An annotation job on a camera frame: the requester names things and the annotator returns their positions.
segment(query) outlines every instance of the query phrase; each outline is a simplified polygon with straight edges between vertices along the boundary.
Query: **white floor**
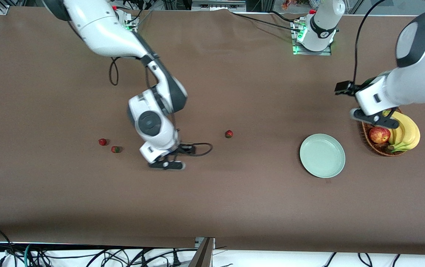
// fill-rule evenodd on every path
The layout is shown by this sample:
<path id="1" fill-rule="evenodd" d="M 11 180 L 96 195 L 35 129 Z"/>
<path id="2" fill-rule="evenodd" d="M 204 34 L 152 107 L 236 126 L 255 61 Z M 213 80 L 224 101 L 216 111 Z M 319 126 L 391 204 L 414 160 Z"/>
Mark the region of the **white floor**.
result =
<path id="1" fill-rule="evenodd" d="M 169 252 L 169 249 L 156 249 L 146 254 L 145 258 Z M 80 255 L 91 255 L 100 252 L 100 250 L 68 250 L 68 251 L 50 251 L 46 253 L 54 257 L 70 257 Z M 126 250 L 130 259 L 140 250 Z M 330 252 L 282 252 L 282 251 L 247 251 L 247 250 L 215 250 L 213 256 L 213 267 L 224 267 L 233 264 L 231 267 L 323 267 L 328 261 Z M 124 254 L 117 254 L 126 260 Z M 191 252 L 179 252 L 179 260 L 187 266 L 189 260 L 194 255 Z M 372 259 L 373 267 L 392 267 L 392 261 L 395 254 L 369 254 Z M 172 254 L 166 256 L 172 264 Z M 52 267 L 85 267 L 92 257 L 83 257 L 76 259 L 51 259 Z M 98 257 L 90 266 L 99 267 L 103 256 Z M 148 264 L 149 267 L 165 267 L 166 260 L 159 258 Z M 18 266 L 23 267 L 23 263 L 18 261 Z M 8 256 L 3 267 L 14 267 L 12 256 Z M 110 260 L 105 267 L 122 267 L 119 262 Z M 366 267 L 358 259 L 357 253 L 337 253 L 329 267 Z M 425 267 L 425 255 L 401 255 L 397 260 L 395 267 Z"/>

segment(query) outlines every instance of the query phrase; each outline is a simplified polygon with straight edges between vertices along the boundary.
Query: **red strawberry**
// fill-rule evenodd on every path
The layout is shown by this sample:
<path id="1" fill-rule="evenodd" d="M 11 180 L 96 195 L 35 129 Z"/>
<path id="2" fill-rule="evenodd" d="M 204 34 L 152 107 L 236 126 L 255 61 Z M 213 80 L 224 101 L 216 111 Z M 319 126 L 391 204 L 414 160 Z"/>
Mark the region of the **red strawberry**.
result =
<path id="1" fill-rule="evenodd" d="M 120 153 L 121 152 L 121 148 L 119 146 L 113 146 L 111 148 L 112 153 Z"/>
<path id="2" fill-rule="evenodd" d="M 234 135 L 234 133 L 231 130 L 226 131 L 226 134 L 225 134 L 226 138 L 231 138 L 231 137 L 233 137 L 233 135 Z"/>
<path id="3" fill-rule="evenodd" d="M 105 138 L 99 139 L 99 145 L 107 145 L 107 139 Z"/>

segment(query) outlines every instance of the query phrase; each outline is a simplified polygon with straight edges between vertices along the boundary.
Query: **metal frame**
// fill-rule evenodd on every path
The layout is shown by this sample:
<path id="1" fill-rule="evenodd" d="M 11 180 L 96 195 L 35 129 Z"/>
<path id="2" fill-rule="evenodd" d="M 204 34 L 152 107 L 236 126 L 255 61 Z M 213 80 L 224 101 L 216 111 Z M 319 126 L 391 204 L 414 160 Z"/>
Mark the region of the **metal frame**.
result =
<path id="1" fill-rule="evenodd" d="M 203 238 L 188 267 L 211 267 L 215 238 Z"/>
<path id="2" fill-rule="evenodd" d="M 361 7 L 362 3 L 364 3 L 365 0 L 357 0 L 355 6 L 353 6 L 352 9 L 348 12 L 348 14 L 356 14 L 358 9 Z"/>

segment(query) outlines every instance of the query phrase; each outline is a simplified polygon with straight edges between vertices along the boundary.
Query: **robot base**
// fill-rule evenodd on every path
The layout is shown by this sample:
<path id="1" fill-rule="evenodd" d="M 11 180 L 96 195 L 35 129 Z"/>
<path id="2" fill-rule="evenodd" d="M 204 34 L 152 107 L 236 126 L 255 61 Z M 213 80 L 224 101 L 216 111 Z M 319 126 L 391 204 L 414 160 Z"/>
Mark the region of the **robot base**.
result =
<path id="1" fill-rule="evenodd" d="M 297 41 L 301 34 L 303 34 L 304 27 L 306 27 L 306 18 L 300 17 L 300 19 L 290 22 L 290 28 L 299 29 L 302 32 L 292 32 L 292 44 L 293 44 L 293 54 L 294 55 L 312 55 L 312 56 L 331 56 L 331 45 L 329 44 L 326 49 L 323 51 L 310 51 L 306 49 L 303 44 Z"/>
<path id="2" fill-rule="evenodd" d="M 153 169 L 175 169 L 175 170 L 182 170 L 185 167 L 184 162 L 177 161 L 176 158 L 178 154 L 195 154 L 196 153 L 196 147 L 190 144 L 180 144 L 180 146 L 171 152 L 170 154 L 167 154 L 163 157 L 162 160 L 157 160 L 151 164 L 148 164 L 148 167 Z"/>

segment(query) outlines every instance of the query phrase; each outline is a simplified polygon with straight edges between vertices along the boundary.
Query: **wire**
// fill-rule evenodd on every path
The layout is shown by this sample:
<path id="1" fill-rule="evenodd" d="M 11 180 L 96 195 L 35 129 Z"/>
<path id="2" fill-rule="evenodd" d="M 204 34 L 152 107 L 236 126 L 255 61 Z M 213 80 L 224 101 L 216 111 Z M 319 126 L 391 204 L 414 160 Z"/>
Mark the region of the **wire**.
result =
<path id="1" fill-rule="evenodd" d="M 119 68 L 117 68 L 117 64 L 115 63 L 115 61 L 117 61 L 117 59 L 119 59 L 120 57 L 117 56 L 116 58 L 111 57 L 112 62 L 111 62 L 111 66 L 109 67 L 109 81 L 111 82 L 111 84 L 113 86 L 116 86 L 119 84 Z M 112 80 L 112 67 L 115 67 L 115 73 L 116 73 L 116 79 L 115 82 Z"/>
<path id="2" fill-rule="evenodd" d="M 48 256 L 45 254 L 46 258 L 57 258 L 57 259 L 63 259 L 63 258 L 82 258 L 82 257 L 92 257 L 95 256 L 97 254 L 90 254 L 90 255 L 82 255 L 82 256 L 71 256 L 71 257 L 54 257 L 54 256 Z"/>
<path id="3" fill-rule="evenodd" d="M 369 257 L 369 254 L 367 254 L 367 253 L 365 253 L 365 255 L 366 255 L 366 257 L 367 257 L 367 259 L 369 260 L 369 264 L 367 264 L 362 258 L 361 258 L 361 256 L 360 256 L 360 253 L 358 253 L 358 257 L 359 257 L 359 260 L 364 264 L 364 265 L 366 265 L 367 267 L 372 267 L 372 260 L 370 260 L 370 257 Z"/>
<path id="4" fill-rule="evenodd" d="M 24 267 L 28 267 L 28 250 L 30 249 L 31 244 L 26 246 L 26 249 L 24 250 Z"/>
<path id="5" fill-rule="evenodd" d="M 400 256 L 401 254 L 397 254 L 397 256 L 395 256 L 394 261 L 392 262 L 392 267 L 395 267 L 395 263 L 397 262 Z"/>
<path id="6" fill-rule="evenodd" d="M 101 252 L 97 253 L 92 259 L 89 260 L 89 262 L 87 263 L 86 267 L 89 267 L 89 265 L 92 264 L 92 262 L 94 262 L 94 260 L 96 258 L 98 258 L 100 255 L 104 254 L 107 250 L 102 250 Z"/>
<path id="7" fill-rule="evenodd" d="M 376 2 L 366 13 L 366 15 L 362 18 L 362 21 L 359 25 L 358 28 L 358 33 L 356 34 L 356 42 L 355 42 L 355 73 L 353 75 L 353 84 L 356 82 L 356 73 L 357 73 L 357 69 L 358 69 L 358 41 L 359 41 L 359 35 L 360 35 L 360 31 L 362 29 L 362 25 L 364 24 L 364 22 L 366 21 L 366 18 L 369 16 L 369 14 L 372 12 L 373 9 L 375 9 L 375 7 L 377 7 L 378 5 L 380 5 L 382 2 L 384 2 L 385 0 L 379 0 L 378 2 Z"/>
<path id="8" fill-rule="evenodd" d="M 3 236 L 3 238 L 8 243 L 11 251 L 13 252 L 13 254 L 15 254 L 15 250 L 13 249 L 13 245 L 12 245 L 11 241 L 9 240 L 9 238 L 6 236 L 6 234 L 0 230 L 0 235 Z M 14 258 L 14 265 L 15 265 L 15 267 L 17 267 L 18 266 L 18 261 L 16 260 L 16 257 L 13 257 L 13 258 Z"/>
<path id="9" fill-rule="evenodd" d="M 190 156 L 190 157 L 202 157 L 202 156 L 209 154 L 213 150 L 213 145 L 210 144 L 210 143 L 205 143 L 205 142 L 203 142 L 203 143 L 193 143 L 191 145 L 192 146 L 207 145 L 209 147 L 209 149 L 206 152 L 201 153 L 201 154 L 191 154 L 191 153 L 185 153 L 185 152 L 183 152 L 183 154 L 186 154 L 187 156 Z"/>
<path id="10" fill-rule="evenodd" d="M 183 250 L 175 250 L 176 252 L 183 252 L 183 251 L 196 251 L 197 249 L 195 249 L 195 248 L 185 248 L 185 249 L 183 249 Z M 162 257 L 162 256 L 164 256 L 164 255 L 168 255 L 168 254 L 171 254 L 171 253 L 173 253 L 173 251 L 170 251 L 170 252 L 165 252 L 165 253 L 163 253 L 163 254 L 160 254 L 160 255 L 158 255 L 158 256 L 155 256 L 155 257 L 152 257 L 152 258 L 150 258 L 150 259 L 148 259 L 146 262 L 144 262 L 140 267 L 146 267 L 146 265 L 149 263 L 149 262 L 151 262 L 152 260 L 156 260 L 157 258 L 159 258 L 159 257 Z"/>
<path id="11" fill-rule="evenodd" d="M 272 26 L 275 26 L 275 27 L 280 27 L 280 28 L 283 28 L 283 29 L 291 30 L 293 32 L 300 32 L 299 29 L 292 29 L 290 27 L 285 27 L 285 26 L 282 26 L 282 25 L 278 25 L 278 24 L 274 24 L 274 23 L 270 23 L 270 22 L 265 22 L 263 20 L 257 20 L 257 19 L 255 19 L 253 17 L 247 17 L 247 16 L 244 16 L 244 15 L 241 15 L 241 14 L 238 14 L 238 13 L 233 13 L 232 12 L 232 14 L 234 14 L 236 16 L 239 16 L 239 17 L 245 17 L 246 19 L 249 19 L 249 20 L 255 20 L 256 22 L 262 22 L 262 23 L 269 24 L 269 25 L 272 25 Z"/>
<path id="12" fill-rule="evenodd" d="M 296 20 L 296 19 L 299 19 L 299 18 L 300 18 L 300 17 L 297 17 L 296 19 L 292 19 L 292 20 L 290 20 L 290 19 L 287 19 L 286 17 L 282 16 L 282 14 L 280 14 L 280 13 L 278 13 L 278 12 L 274 11 L 274 10 L 270 10 L 270 11 L 268 11 L 267 13 L 275 14 L 275 15 L 279 16 L 282 20 L 285 20 L 286 22 L 293 22 L 294 20 Z"/>
<path id="13" fill-rule="evenodd" d="M 126 22 L 127 22 L 127 23 L 130 23 L 130 22 L 133 22 L 134 20 L 138 19 L 138 17 L 140 17 L 140 14 L 142 13 L 142 11 L 143 11 L 143 10 L 140 10 L 140 12 L 138 12 L 138 14 L 136 15 L 136 17 L 134 17 L 134 18 L 133 18 L 133 19 L 131 19 L 131 20 L 127 20 Z"/>
<path id="14" fill-rule="evenodd" d="M 72 26 L 72 24 L 70 22 L 67 22 L 67 24 L 69 25 L 70 29 L 77 35 L 77 37 L 79 37 L 79 39 L 81 39 L 82 41 L 84 41 L 82 39 L 82 37 L 80 36 L 79 32 L 77 32 L 77 30 L 74 29 L 74 26 Z"/>
<path id="15" fill-rule="evenodd" d="M 336 256 L 337 252 L 333 252 L 333 254 L 331 254 L 331 257 L 329 258 L 328 262 L 323 266 L 323 267 L 329 267 L 331 261 L 333 260 L 333 258 Z"/>

